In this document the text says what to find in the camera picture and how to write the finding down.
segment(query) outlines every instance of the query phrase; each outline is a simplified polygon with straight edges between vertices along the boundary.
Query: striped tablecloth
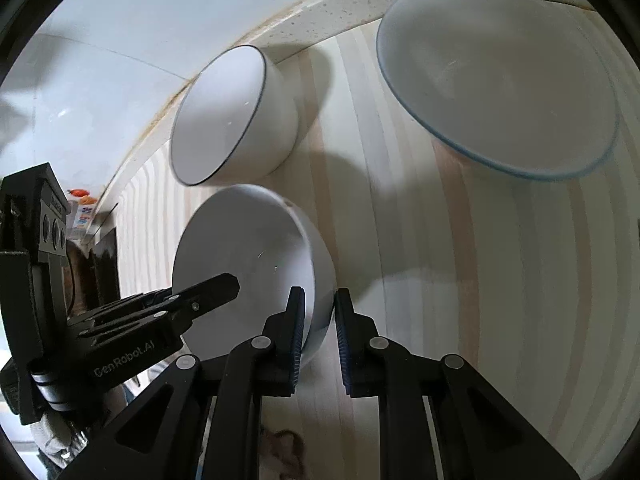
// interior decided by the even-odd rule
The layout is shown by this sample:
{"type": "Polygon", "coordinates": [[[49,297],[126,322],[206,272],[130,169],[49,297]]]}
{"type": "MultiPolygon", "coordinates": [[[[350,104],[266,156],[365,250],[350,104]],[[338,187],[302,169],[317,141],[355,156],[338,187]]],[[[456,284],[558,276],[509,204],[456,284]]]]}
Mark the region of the striped tablecloth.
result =
{"type": "MultiPolygon", "coordinates": [[[[594,12],[563,6],[600,51],[623,113],[613,156],[579,180],[528,182],[463,162],[401,108],[376,62],[379,22],[280,63],[300,111],[260,184],[298,204],[338,286],[412,352],[458,352],[590,478],[640,416],[640,78],[594,12]]],[[[171,283],[188,219],[215,190],[173,178],[164,145],[115,211],[123,296],[171,283]]],[[[351,400],[335,329],[264,421],[306,439],[315,480],[378,473],[375,399],[351,400]]]]}

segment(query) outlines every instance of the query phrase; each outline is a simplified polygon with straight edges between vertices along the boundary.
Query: speckled ledge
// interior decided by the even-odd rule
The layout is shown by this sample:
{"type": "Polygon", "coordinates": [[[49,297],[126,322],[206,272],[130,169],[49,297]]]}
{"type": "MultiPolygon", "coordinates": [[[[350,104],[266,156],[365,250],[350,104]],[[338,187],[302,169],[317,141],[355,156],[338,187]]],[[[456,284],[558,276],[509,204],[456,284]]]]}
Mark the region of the speckled ledge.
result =
{"type": "MultiPolygon", "coordinates": [[[[234,44],[250,43],[258,46],[278,63],[319,41],[382,17],[394,1],[396,0],[303,0],[255,27],[234,44]]],[[[587,0],[551,1],[591,8],[587,0]]],[[[145,133],[121,163],[100,197],[97,214],[87,231],[85,242],[89,242],[96,235],[98,226],[113,210],[120,193],[136,171],[169,139],[185,89],[186,86],[158,111],[145,133]]]]}

